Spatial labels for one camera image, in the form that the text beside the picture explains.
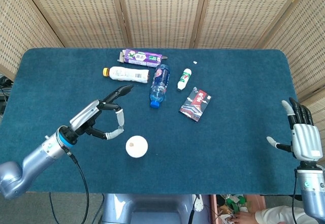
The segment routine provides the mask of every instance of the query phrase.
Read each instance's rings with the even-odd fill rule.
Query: plastic bottle
[[[138,70],[123,67],[111,67],[103,69],[104,77],[110,77],[119,81],[135,81],[139,83],[148,83],[149,70]]]
[[[186,87],[186,84],[190,78],[190,76],[192,75],[192,71],[189,68],[186,68],[181,76],[181,78],[179,79],[179,82],[177,83],[177,90],[181,91]]]
[[[167,65],[158,65],[152,80],[150,91],[150,106],[152,108],[159,108],[160,103],[164,100],[167,91],[170,70]]]

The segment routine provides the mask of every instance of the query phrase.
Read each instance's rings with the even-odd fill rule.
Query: white sleeve
[[[297,224],[318,224],[314,218],[305,214],[304,209],[295,207],[294,211]],[[278,206],[257,211],[255,213],[255,219],[258,224],[278,224],[282,221],[286,224],[294,224],[293,213],[291,207],[288,206]]]

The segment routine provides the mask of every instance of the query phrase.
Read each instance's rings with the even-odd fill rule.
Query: yellow bottle cap
[[[103,75],[104,75],[104,77],[109,77],[110,76],[110,74],[109,74],[109,68],[104,68],[103,69]]]

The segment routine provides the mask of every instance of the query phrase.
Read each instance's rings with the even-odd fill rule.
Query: white ball
[[[148,143],[147,140],[141,136],[133,136],[126,142],[125,148],[129,156],[140,158],[147,152]]]

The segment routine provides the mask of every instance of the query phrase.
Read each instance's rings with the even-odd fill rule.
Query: person
[[[295,207],[297,224],[318,224],[318,222],[306,215],[304,209]],[[291,207],[278,206],[257,211],[256,213],[238,212],[232,221],[236,224],[294,224]]]

